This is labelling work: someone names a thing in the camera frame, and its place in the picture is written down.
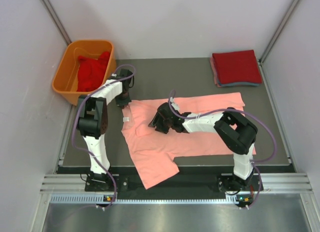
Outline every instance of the white wall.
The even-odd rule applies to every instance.
[[[292,0],[50,0],[72,40],[108,39],[118,59],[259,58]]]
[[[66,44],[40,0],[0,0],[0,231],[31,225],[69,105],[51,89]]]
[[[320,0],[302,0],[264,69],[296,166],[320,204]]]

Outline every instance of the orange bin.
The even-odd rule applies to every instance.
[[[53,78],[53,90],[76,106],[80,95],[88,95],[92,92],[77,92],[78,69],[80,66],[78,56],[98,59],[106,51],[110,52],[110,59],[102,84],[106,82],[117,67],[113,44],[107,40],[77,40],[69,44]]]

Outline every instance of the folded pink cloth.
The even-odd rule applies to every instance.
[[[146,189],[174,176],[179,172],[175,157],[232,155],[216,133],[168,134],[148,127],[157,108],[168,99],[133,100],[122,110],[124,118],[122,134],[129,148],[131,159]],[[245,106],[240,93],[215,94],[190,98],[175,98],[180,112],[205,113],[216,109]]]

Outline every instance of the red fabric in bin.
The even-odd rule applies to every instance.
[[[213,53],[212,57],[218,79],[222,85],[236,82],[262,83],[253,50]]]
[[[103,83],[110,52],[103,52],[98,59],[79,56],[78,92],[90,92],[99,88]]]

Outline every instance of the metal frame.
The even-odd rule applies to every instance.
[[[287,142],[284,126],[279,117],[279,111],[275,104],[274,95],[270,91],[269,82],[265,77],[263,63],[265,62],[266,58],[268,57],[270,51],[272,50],[274,44],[278,40],[280,34],[284,30],[285,26],[287,25],[288,20],[292,16],[293,12],[297,8],[299,2],[301,0],[293,0],[290,7],[288,8],[286,14],[284,15],[281,23],[279,24],[278,28],[276,29],[274,35],[272,36],[268,46],[266,47],[262,57],[259,60],[259,65],[261,66],[261,73],[263,76],[263,80],[266,85],[266,89],[268,92],[268,96],[271,102],[271,106],[273,112],[275,114],[275,118],[280,130],[281,138],[284,142],[284,146],[288,156],[290,156],[289,151],[290,146]],[[53,6],[51,5],[49,0],[41,0],[43,5],[45,6],[46,10],[48,11],[49,15],[51,16],[53,22],[55,23],[57,29],[61,33],[66,44],[70,44],[72,41],[65,30],[63,24],[61,23],[59,17],[57,16],[56,11],[54,10]],[[69,117],[65,127],[65,133],[63,134],[59,156],[55,163],[54,171],[56,171],[57,167],[62,164],[64,159],[64,154],[66,152],[67,144],[68,144],[68,137],[72,128],[73,117],[75,114],[75,107],[71,106],[69,111]],[[320,231],[320,210],[318,204],[316,202],[315,196],[312,191],[312,187],[310,185],[308,176],[305,173],[263,173],[261,174],[264,191],[261,193],[264,194],[300,194],[301,200],[305,209],[306,217],[309,221],[309,224],[312,228],[312,231],[318,232]],[[82,181],[79,175],[74,174],[48,174],[44,177],[41,190],[40,190],[40,197],[38,201],[37,210],[35,213],[35,217],[32,223],[32,227],[30,231],[42,231],[45,218],[48,212],[49,203],[52,201],[52,196],[54,195],[76,195],[78,197],[88,196],[88,195],[110,195],[112,196],[112,192],[85,192],[85,182]],[[163,203],[163,204],[170,204],[170,203],[213,203],[219,204],[224,203],[225,200],[220,201],[212,201],[212,200],[199,200],[199,201],[179,201],[179,200],[116,200],[115,203],[121,204],[148,204],[148,203]]]

